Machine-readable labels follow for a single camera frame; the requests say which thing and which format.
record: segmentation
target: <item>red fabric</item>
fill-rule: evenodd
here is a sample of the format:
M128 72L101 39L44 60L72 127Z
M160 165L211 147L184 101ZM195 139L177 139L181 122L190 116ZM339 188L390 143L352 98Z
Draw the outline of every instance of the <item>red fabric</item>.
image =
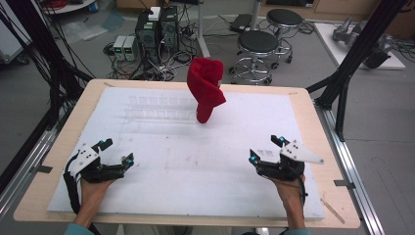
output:
M206 123L213 108L226 102L217 86L222 75L223 64L220 61L196 58L189 67L187 85L199 103L197 119L200 123Z

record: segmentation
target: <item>black pole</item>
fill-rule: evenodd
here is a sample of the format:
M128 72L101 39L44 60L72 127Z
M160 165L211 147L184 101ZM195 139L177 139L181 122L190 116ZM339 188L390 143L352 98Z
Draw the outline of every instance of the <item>black pole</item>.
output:
M307 87L308 92L314 92L324 86L323 94L315 100L317 106L330 110L333 102L340 95L338 113L336 116L336 132L342 141L346 113L346 97L348 84L361 63L371 53L379 38L397 15L407 0L383 0L363 28L354 44L348 51L339 68L328 78Z

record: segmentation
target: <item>stool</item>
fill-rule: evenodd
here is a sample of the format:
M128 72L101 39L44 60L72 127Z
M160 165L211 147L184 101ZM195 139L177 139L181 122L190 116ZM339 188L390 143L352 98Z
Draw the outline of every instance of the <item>stool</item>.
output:
M286 60L287 63L290 63L293 59L293 47L286 39L282 38L282 34L287 29L297 28L299 24L302 23L302 17L290 10L274 9L266 14L266 20L269 24L277 27L277 31L274 32L274 35L278 39L278 49L275 53L278 55L278 59L271 65L273 69L277 69L281 55L290 53L290 56Z
M255 82L256 85L260 81L271 83L270 68L261 58L275 54L278 40L264 31L245 31L238 37L238 47L240 51L237 55L247 53L250 57L242 58L229 69L230 73L235 74L231 83L236 84L237 77Z

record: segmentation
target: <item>floor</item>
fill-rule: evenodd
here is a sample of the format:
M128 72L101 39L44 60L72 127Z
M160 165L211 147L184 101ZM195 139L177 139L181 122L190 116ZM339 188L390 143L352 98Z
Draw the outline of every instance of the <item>floor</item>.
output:
M111 14L111 8L97 14L87 11L62 16L63 23L85 22L88 26L101 25ZM134 14L122 13L127 18L121 27L113 28L89 41L71 43L87 68L96 77L104 78L111 72L111 62L103 48L118 35L133 33ZM225 17L232 22L234 16ZM209 34L230 34L228 24L221 18L205 20ZM230 68L237 61L237 36L206 36L211 58ZM297 33L289 39L295 54L291 64L280 63L272 72L272 86L307 87L331 75L337 68L317 33ZM63 49L62 40L57 44ZM357 170L386 234L415 234L415 188L410 179L415 177L415 65L394 53L405 65L405 70L358 70L349 85L345 139ZM185 81L187 67L177 70L173 81ZM223 83L230 83L232 75L225 71ZM0 172L19 150L35 125L49 108L49 87L33 64L12 63L0 70ZM310 94L317 98L321 91ZM333 106L336 112L337 103ZM13 211L21 192L8 212L0 220L4 234L60 234L64 223L27 223L13 220ZM115 234L116 226L99 225L103 234ZM177 228L181 234L185 228ZM242 234L251 228L234 228L233 234ZM353 230L311 229L313 234L368 234L364 224ZM281 229L270 229L279 234Z

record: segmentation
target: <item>sleeve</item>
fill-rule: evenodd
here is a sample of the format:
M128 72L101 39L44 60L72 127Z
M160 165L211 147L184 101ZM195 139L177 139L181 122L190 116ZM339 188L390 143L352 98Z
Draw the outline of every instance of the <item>sleeve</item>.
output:
M311 233L308 229L290 229L284 235L311 235Z
M94 235L91 231L89 231L88 229L75 224L75 223L70 223L68 225L67 231L65 231L64 235Z

